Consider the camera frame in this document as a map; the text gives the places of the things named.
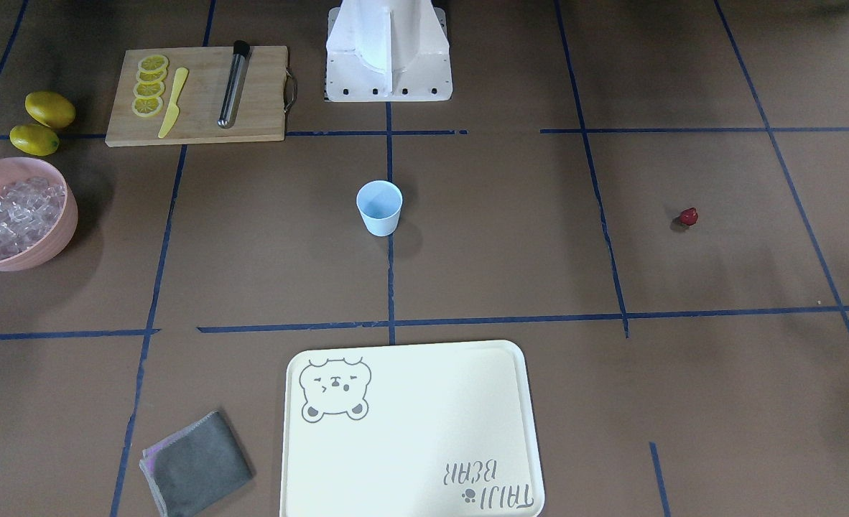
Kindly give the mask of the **clear ice cubes pile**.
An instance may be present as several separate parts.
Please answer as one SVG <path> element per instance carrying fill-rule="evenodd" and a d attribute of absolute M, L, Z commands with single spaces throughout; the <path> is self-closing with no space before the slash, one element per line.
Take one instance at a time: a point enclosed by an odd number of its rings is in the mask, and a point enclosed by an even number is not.
<path fill-rule="evenodd" d="M 4 185 L 0 191 L 0 261 L 37 245 L 63 213 L 65 186 L 44 177 Z"/>

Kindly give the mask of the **light blue plastic cup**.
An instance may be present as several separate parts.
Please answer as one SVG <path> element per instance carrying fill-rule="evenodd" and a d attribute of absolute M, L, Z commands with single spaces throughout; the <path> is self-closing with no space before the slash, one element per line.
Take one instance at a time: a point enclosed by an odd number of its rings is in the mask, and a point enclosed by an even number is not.
<path fill-rule="evenodd" d="M 356 194 L 356 208 L 366 231 L 378 238 L 385 238 L 395 232 L 402 206 L 402 191 L 391 181 L 369 181 Z"/>

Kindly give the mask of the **lower yellow lemon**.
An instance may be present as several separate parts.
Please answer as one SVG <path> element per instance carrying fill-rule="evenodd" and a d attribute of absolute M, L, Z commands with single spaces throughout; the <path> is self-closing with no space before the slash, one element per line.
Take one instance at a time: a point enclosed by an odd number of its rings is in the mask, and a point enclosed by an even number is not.
<path fill-rule="evenodd" d="M 60 138 L 51 128 L 40 124 L 22 124 L 11 128 L 9 141 L 18 150 L 35 157 L 46 157 L 60 148 Z"/>

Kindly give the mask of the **yellow lemon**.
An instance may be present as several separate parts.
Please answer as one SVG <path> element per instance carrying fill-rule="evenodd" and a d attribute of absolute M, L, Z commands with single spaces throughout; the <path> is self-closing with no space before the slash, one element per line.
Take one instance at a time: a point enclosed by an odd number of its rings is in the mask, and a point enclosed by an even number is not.
<path fill-rule="evenodd" d="M 51 128 L 40 124 L 22 124 L 11 128 L 9 141 L 18 150 L 35 157 L 46 157 L 60 148 L 60 138 Z"/>
<path fill-rule="evenodd" d="M 76 118 L 76 108 L 60 93 L 49 90 L 31 92 L 24 99 L 25 111 L 39 124 L 53 130 L 67 128 Z"/>

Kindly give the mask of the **pink bowl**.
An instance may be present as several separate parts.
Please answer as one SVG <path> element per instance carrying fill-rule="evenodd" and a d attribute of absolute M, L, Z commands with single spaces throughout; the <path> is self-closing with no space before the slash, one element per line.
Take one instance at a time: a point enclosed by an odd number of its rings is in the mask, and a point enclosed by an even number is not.
<path fill-rule="evenodd" d="M 67 199 L 62 215 L 53 229 L 37 245 L 11 258 L 0 261 L 0 271 L 24 271 L 50 261 L 60 254 L 73 238 L 78 224 L 78 209 L 73 191 L 60 170 L 45 160 L 29 157 L 0 159 L 0 191 L 4 185 L 30 177 L 44 177 L 51 183 L 65 186 Z"/>

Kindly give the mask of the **upper yellow lemon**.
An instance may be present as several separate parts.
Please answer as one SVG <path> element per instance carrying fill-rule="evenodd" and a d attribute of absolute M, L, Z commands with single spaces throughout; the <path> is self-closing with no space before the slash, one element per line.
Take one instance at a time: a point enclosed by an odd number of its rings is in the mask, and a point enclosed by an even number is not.
<path fill-rule="evenodd" d="M 53 130 L 67 128 L 76 118 L 76 108 L 60 93 L 49 90 L 31 92 L 24 99 L 25 111 L 39 124 Z"/>

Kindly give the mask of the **lemon slice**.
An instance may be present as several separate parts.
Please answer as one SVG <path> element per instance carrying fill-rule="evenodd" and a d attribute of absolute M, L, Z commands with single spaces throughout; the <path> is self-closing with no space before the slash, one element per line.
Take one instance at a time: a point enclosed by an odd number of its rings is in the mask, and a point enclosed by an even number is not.
<path fill-rule="evenodd" d="M 165 92 L 165 84 L 162 80 L 154 82 L 138 81 L 133 89 L 135 98 L 139 99 L 159 98 L 162 97 L 163 92 Z"/>
<path fill-rule="evenodd" d="M 138 61 L 136 68 L 141 73 L 158 73 L 165 70 L 168 65 L 169 60 L 165 55 L 148 55 Z"/>
<path fill-rule="evenodd" d="M 163 109 L 162 97 L 135 97 L 130 105 L 131 111 L 139 118 L 151 118 Z"/>
<path fill-rule="evenodd" d="M 142 85 L 151 85 L 162 83 L 167 76 L 167 69 L 159 70 L 139 70 L 136 72 L 136 81 Z"/>

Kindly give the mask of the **yellow plastic knife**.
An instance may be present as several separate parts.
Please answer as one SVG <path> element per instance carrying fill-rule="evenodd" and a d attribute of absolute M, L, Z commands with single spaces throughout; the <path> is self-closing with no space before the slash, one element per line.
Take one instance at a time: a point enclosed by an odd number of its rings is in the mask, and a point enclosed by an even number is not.
<path fill-rule="evenodd" d="M 167 104 L 166 112 L 157 134 L 158 139 L 163 139 L 168 135 L 172 128 L 174 128 L 175 122 L 180 116 L 178 101 L 181 97 L 182 89 L 184 89 L 188 75 L 189 70 L 186 67 L 179 67 L 175 70 L 174 79 L 172 79 L 169 103 Z"/>

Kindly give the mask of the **wooden cutting board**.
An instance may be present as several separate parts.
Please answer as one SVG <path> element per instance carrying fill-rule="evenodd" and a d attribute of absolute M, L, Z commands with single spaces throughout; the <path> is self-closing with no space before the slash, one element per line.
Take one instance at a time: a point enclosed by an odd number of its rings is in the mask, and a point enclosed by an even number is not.
<path fill-rule="evenodd" d="M 106 144 L 123 147 L 282 141 L 287 108 L 295 101 L 294 97 L 284 95 L 286 85 L 291 82 L 289 48 L 251 47 L 243 79 L 238 83 L 232 125 L 224 129 L 218 126 L 218 118 L 230 75 L 232 52 L 231 47 L 127 50 L 117 79 Z M 164 109 L 152 117 L 139 117 L 132 111 L 138 62 L 149 55 L 164 55 L 169 61 L 163 80 L 164 102 L 170 98 L 175 70 L 185 67 L 189 71 L 178 99 L 180 116 L 163 138 L 159 137 L 158 130 L 166 112 Z"/>

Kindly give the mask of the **steel muddler black tip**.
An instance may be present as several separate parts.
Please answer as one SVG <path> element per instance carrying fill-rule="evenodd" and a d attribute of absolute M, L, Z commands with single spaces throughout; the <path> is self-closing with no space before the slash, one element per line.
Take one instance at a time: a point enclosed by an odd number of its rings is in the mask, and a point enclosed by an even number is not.
<path fill-rule="evenodd" d="M 232 46 L 231 67 L 228 70 L 228 81 L 221 103 L 220 115 L 217 125 L 223 130 L 231 128 L 235 121 L 238 97 L 240 97 L 241 83 L 247 70 L 251 45 L 244 40 L 236 40 Z"/>

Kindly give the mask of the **folded grey cloth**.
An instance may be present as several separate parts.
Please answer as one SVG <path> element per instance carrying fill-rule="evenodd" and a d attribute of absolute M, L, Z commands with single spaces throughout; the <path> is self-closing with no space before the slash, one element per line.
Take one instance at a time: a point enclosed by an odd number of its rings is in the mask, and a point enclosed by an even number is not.
<path fill-rule="evenodd" d="M 144 449 L 139 469 L 159 516 L 198 515 L 254 477 L 221 410 Z"/>

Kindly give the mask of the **cream bear tray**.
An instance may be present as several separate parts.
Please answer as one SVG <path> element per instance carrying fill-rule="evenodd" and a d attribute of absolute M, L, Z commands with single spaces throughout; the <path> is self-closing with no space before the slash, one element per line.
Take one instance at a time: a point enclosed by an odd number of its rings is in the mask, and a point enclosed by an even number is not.
<path fill-rule="evenodd" d="M 289 362 L 282 516 L 537 516 L 529 373 L 509 340 L 308 350 Z"/>

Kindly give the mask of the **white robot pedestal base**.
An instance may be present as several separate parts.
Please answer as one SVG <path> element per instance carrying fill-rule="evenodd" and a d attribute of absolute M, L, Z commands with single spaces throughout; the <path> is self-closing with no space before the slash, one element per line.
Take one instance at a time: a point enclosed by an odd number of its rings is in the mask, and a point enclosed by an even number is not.
<path fill-rule="evenodd" d="M 328 12 L 325 46 L 326 101 L 452 98 L 445 10 L 431 1 L 343 1 Z"/>

